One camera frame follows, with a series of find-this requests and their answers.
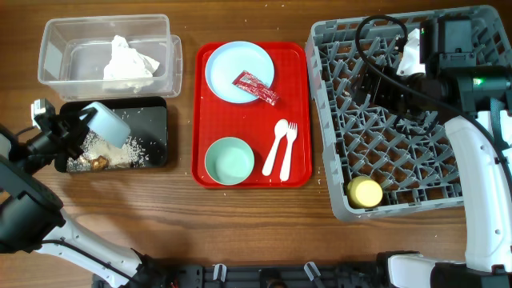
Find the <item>light blue food bowl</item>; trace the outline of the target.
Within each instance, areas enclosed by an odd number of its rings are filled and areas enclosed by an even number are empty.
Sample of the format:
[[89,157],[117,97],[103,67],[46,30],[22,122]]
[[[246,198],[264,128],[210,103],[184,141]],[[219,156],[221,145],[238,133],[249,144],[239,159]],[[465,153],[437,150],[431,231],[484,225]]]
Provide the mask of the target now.
[[82,111],[90,109],[95,109],[96,114],[88,121],[87,126],[112,146],[122,148],[130,136],[129,125],[100,102],[92,102]]

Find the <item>white napkin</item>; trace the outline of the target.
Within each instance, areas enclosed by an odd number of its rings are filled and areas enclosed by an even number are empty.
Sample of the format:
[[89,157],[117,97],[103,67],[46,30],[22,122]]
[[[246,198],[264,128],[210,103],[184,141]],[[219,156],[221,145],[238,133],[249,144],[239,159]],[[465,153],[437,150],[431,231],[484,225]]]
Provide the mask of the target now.
[[126,39],[115,35],[111,42],[111,60],[103,70],[104,80],[152,78],[160,62],[139,53]]

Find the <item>yellow plastic cup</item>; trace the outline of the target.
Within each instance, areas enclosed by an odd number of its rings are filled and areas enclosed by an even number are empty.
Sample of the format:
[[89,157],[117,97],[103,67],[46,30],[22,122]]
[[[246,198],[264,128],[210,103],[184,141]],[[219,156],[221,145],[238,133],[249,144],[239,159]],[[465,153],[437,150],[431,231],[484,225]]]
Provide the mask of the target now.
[[353,207],[371,208],[381,202],[383,190],[372,178],[357,176],[347,185],[347,196]]

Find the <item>red sauce packet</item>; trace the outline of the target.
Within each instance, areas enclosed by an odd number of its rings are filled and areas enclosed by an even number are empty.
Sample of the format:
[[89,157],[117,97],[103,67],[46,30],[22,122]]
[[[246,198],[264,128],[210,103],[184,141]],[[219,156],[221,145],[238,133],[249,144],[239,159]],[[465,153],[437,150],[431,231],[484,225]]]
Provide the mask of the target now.
[[240,75],[233,80],[232,84],[272,106],[278,101],[276,92],[272,91],[265,83],[246,70],[241,72]]

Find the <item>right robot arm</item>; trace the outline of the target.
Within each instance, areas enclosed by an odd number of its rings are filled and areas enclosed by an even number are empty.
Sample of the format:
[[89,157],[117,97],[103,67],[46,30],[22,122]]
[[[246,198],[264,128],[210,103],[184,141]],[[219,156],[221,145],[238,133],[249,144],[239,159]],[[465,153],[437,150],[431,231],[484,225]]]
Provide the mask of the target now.
[[424,74],[397,75],[368,62],[354,100],[403,118],[436,110],[458,165],[466,214],[464,262],[415,252],[378,260],[392,287],[508,287],[511,284],[511,70],[484,66],[468,17],[442,16],[419,27]]

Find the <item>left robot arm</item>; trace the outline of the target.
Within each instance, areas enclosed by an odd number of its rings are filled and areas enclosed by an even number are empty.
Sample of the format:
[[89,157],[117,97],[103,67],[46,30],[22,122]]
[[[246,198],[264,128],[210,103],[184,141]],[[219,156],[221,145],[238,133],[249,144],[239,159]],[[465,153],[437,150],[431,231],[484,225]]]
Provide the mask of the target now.
[[93,131],[120,147],[129,126],[99,102],[67,114],[48,108],[34,116],[39,134],[25,143],[1,129],[1,252],[49,254],[72,262],[111,287],[167,287],[167,272],[150,256],[116,245],[77,223],[61,199],[34,174],[60,156],[78,158]]

